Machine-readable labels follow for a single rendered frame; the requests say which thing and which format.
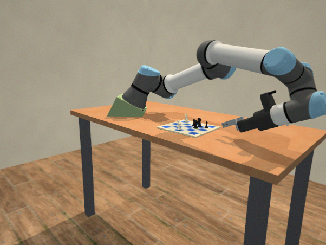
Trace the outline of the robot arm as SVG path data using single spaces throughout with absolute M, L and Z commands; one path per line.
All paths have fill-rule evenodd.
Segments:
M 150 92 L 171 99 L 180 88 L 206 78 L 226 80 L 239 68 L 276 77 L 287 86 L 290 101 L 283 104 L 283 110 L 290 123 L 326 115 L 326 94 L 317 91 L 310 65 L 299 62 L 291 51 L 284 47 L 262 50 L 219 43 L 203 42 L 197 49 L 199 64 L 175 75 L 162 76 L 156 69 L 141 66 L 122 98 L 144 109 Z

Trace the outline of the blue and cream chessboard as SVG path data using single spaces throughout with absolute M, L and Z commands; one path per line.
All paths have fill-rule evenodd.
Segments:
M 157 128 L 161 129 L 161 130 L 178 133 L 178 134 L 183 134 L 183 135 L 194 137 L 194 138 L 202 136 L 204 134 L 207 134 L 209 132 L 212 132 L 212 131 L 215 131 L 215 130 L 221 128 L 220 126 L 214 126 L 214 125 L 209 125 L 209 124 L 207 124 L 208 128 L 204 128 L 206 124 L 201 123 L 202 127 L 197 127 L 197 129 L 194 129 L 193 128 L 194 126 L 192 126 L 193 121 L 188 120 L 189 124 L 185 124 L 186 122 L 184 122 L 184 120 L 180 120 L 180 123 L 181 123 L 181 126 L 180 126 L 181 130 L 177 130 L 178 129 L 177 121 L 166 124 L 166 125 L 158 126 Z

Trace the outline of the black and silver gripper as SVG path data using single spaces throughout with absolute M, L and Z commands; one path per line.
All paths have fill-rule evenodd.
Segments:
M 289 126 L 291 123 L 284 116 L 283 103 L 275 105 L 276 103 L 272 96 L 273 93 L 276 93 L 276 90 L 260 95 L 264 109 L 254 112 L 250 118 L 244 119 L 244 116 L 242 116 L 223 122 L 223 128 L 235 125 L 236 130 L 242 133 L 252 129 L 258 129 L 260 131 L 268 130 L 285 124 Z

